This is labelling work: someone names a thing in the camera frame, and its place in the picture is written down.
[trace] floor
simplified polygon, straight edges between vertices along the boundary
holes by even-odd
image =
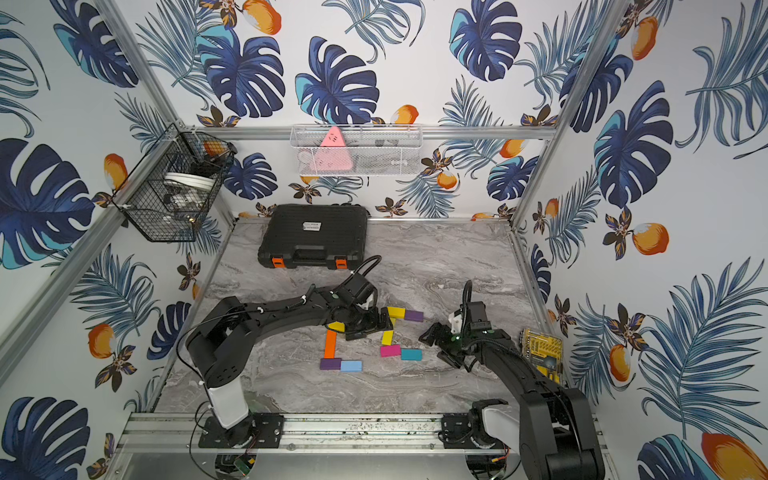
[[[264,223],[239,223],[207,288],[197,321],[220,299],[263,302],[300,295],[311,283],[336,285],[348,273],[320,267],[267,269],[257,262]],[[424,323],[400,321],[394,343],[422,349],[421,362],[380,358],[381,333],[346,342],[336,356],[361,359],[362,373],[319,370],[326,330],[306,327],[256,345],[243,372],[252,409],[271,412],[465,412],[475,400],[511,399],[485,367],[472,373],[437,359],[437,347],[419,343],[432,322],[445,322],[458,308],[464,282],[473,300],[485,302],[496,329],[517,338],[526,326],[539,329],[511,252],[506,222],[371,222],[366,255],[382,262],[368,278],[380,306],[424,312]],[[196,377],[176,362],[155,412],[193,412],[206,399]]]

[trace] pink triangular object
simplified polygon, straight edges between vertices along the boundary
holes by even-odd
[[[328,134],[323,139],[320,147],[344,148],[340,148],[339,150],[319,148],[310,164],[310,168],[317,171],[352,170],[352,158],[349,156],[349,151],[346,149],[346,143],[344,143],[344,136],[341,135],[341,130],[338,127],[334,126],[328,130]]]

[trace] purple block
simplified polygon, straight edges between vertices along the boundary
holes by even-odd
[[[406,315],[403,317],[403,319],[408,320],[409,322],[423,322],[424,312],[417,312],[415,310],[406,310]]]
[[[382,358],[387,356],[400,356],[400,345],[382,345]]]
[[[341,359],[321,359],[321,370],[341,370]]]

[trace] black robotic arm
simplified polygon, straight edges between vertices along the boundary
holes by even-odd
[[[345,324],[347,340],[392,328],[386,308],[376,307],[378,293],[365,275],[381,257],[371,257],[340,285],[315,288],[305,295],[267,303],[241,303],[230,296],[188,333],[187,350],[205,382],[214,413],[224,429],[233,429],[248,415],[240,384],[251,349],[262,339],[302,326]],[[365,272],[360,270],[371,261]],[[492,370],[519,404],[519,452],[529,480],[602,480],[604,466],[591,412],[577,389],[563,389],[520,356],[507,333],[492,329],[482,302],[471,302],[465,288],[460,331],[435,323],[421,337],[436,344],[438,357],[465,366],[473,356]],[[472,440],[495,440],[482,424],[483,411],[500,401],[473,404]]]

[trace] magenta block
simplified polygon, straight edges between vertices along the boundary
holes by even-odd
[[[320,359],[321,370],[341,370],[341,359]]]
[[[400,356],[400,345],[382,345],[382,358],[387,356]]]

